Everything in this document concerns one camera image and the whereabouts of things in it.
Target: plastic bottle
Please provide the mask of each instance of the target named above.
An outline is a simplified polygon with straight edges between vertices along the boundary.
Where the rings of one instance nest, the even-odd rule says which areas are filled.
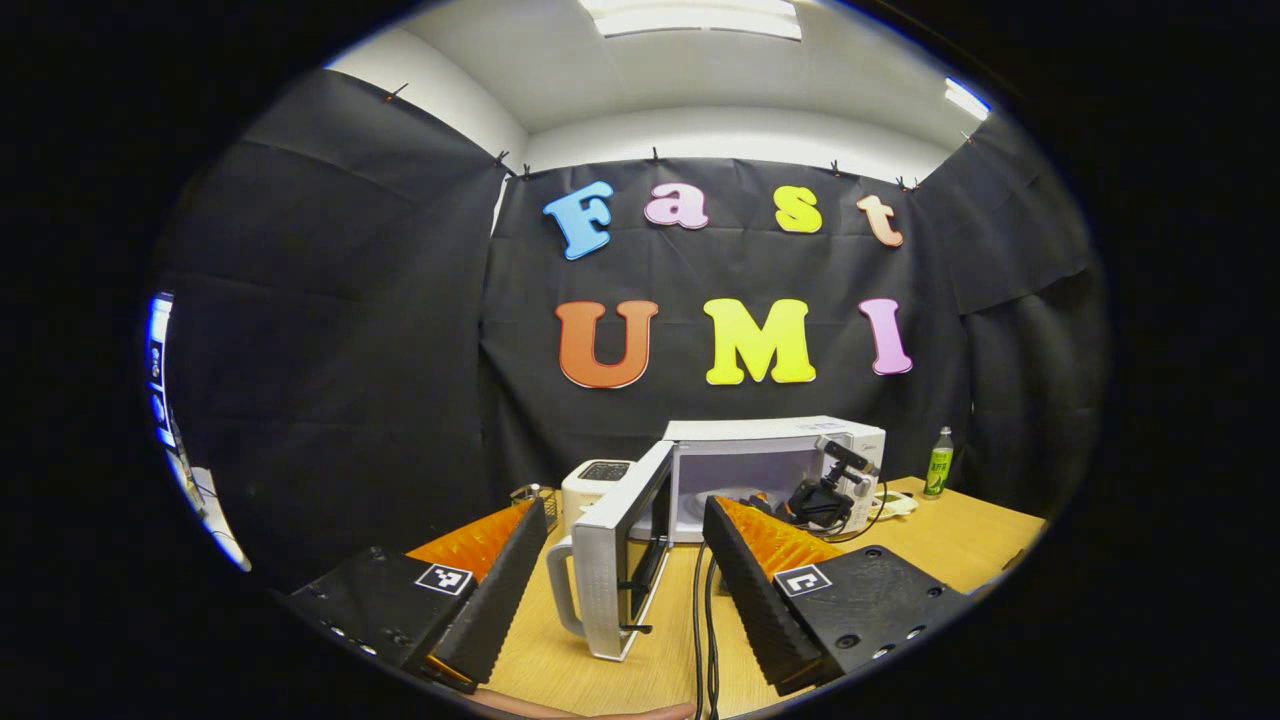
[[[951,474],[951,456],[955,455],[955,445],[951,443],[951,428],[942,427],[933,452],[929,454],[929,471],[924,477],[924,497],[933,500],[942,495],[942,488]]]

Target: black fabric backdrop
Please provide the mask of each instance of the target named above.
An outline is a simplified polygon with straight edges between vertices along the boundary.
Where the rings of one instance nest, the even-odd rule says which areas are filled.
[[[163,247],[174,418],[255,573],[285,591],[493,511],[476,324],[504,170],[385,96],[307,76]]]
[[[490,245],[481,347],[486,447],[499,483],[556,484],[588,457],[637,457],[671,419],[828,414],[886,429],[887,477],[923,477],[942,425],[957,448],[951,487],[1046,515],[1087,462],[1101,392],[1101,286],[1083,219],[1018,131],[988,119],[916,190],[800,165],[668,159],[604,163],[512,178]],[[594,181],[609,243],[577,260],[543,208]],[[696,231],[644,217],[650,191],[684,182],[707,193]],[[822,228],[788,233],[773,190],[818,197]],[[854,204],[878,195],[905,242],[872,236]],[[812,383],[768,377],[710,386],[714,333],[703,304],[733,297],[763,325],[772,304],[803,300]],[[899,302],[913,360],[877,375],[858,304]],[[617,389],[588,389],[559,370],[562,302],[605,306],[596,359],[623,352],[614,307],[652,300],[645,374]]]

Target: yellow letter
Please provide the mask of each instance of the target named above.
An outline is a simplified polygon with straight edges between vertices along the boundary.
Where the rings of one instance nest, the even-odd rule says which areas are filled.
[[[808,187],[785,184],[773,191],[773,204],[778,206],[774,218],[787,232],[818,232],[822,213],[814,205],[818,197]]]
[[[759,328],[741,301],[718,297],[703,305],[716,325],[716,365],[708,370],[707,382],[713,386],[736,386],[742,382],[737,355],[760,382],[774,352],[778,363],[769,375],[776,383],[806,383],[818,372],[809,364],[809,347],[804,338],[804,316],[809,306],[799,300],[778,300],[769,309],[764,328]]]

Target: wooden table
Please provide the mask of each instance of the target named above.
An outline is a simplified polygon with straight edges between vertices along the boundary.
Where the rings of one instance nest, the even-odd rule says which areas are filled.
[[[951,585],[972,592],[996,577],[1020,551],[1030,546],[1043,520],[1006,510],[955,491],[924,500],[924,483],[901,478],[891,489],[911,492],[920,506],[908,516],[886,518],[861,537],[838,544],[849,552],[879,544]],[[548,538],[554,544],[563,520]],[[502,655],[486,688],[540,705],[581,715],[639,712],[692,702],[696,697],[692,646],[691,583],[698,546],[671,550],[662,584],[645,623],[623,662],[593,657],[586,641],[566,630],[556,614],[547,566],[538,566],[525,589]],[[703,560],[701,577],[710,552]],[[721,664],[721,716],[731,717],[785,700],[764,682],[746,641],[733,601],[712,597]],[[705,623],[701,623],[705,646]],[[799,691],[792,696],[808,691]]]

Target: wire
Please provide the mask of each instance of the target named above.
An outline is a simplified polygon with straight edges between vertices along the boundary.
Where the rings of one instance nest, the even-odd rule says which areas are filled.
[[[716,646],[716,626],[712,624],[712,579],[716,575],[716,556],[707,565],[707,698],[710,705],[708,720],[719,720],[719,648]]]
[[[863,533],[865,533],[867,530],[872,529],[872,525],[874,525],[876,523],[879,523],[879,516],[881,516],[882,512],[884,512],[884,506],[886,505],[888,505],[888,488],[887,487],[884,488],[883,500],[881,500],[881,509],[876,511],[876,519],[874,520],[872,520],[870,523],[867,523],[867,525],[863,527],[863,529],[858,530],[856,533],[849,536],[847,538],[845,538],[842,541],[829,541],[827,538],[823,538],[823,542],[828,542],[831,544],[840,544],[842,542],[849,542],[851,539],[856,539],[856,538],[863,537]]]
[[[698,575],[703,569],[703,551],[705,550],[707,541],[703,541],[701,547],[698,548],[698,561],[694,564],[694,675],[698,676],[698,710],[694,711],[694,720],[700,720],[703,716],[703,644],[698,639]]]

